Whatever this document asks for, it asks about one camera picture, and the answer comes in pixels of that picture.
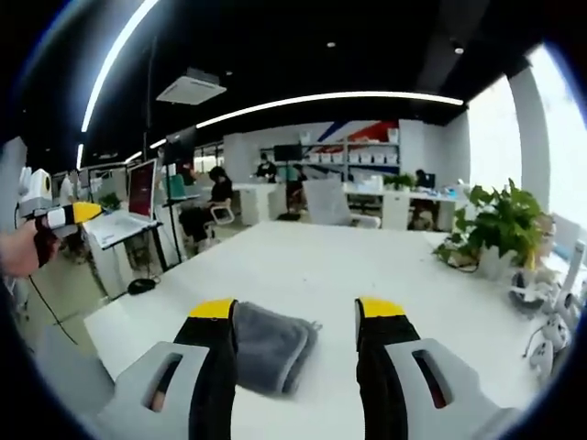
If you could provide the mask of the person's left hand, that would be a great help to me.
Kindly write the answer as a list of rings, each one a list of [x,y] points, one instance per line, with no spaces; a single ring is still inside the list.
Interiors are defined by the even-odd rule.
[[[15,231],[1,234],[1,274],[23,278],[51,260],[61,242],[55,236],[41,234],[34,221]]]

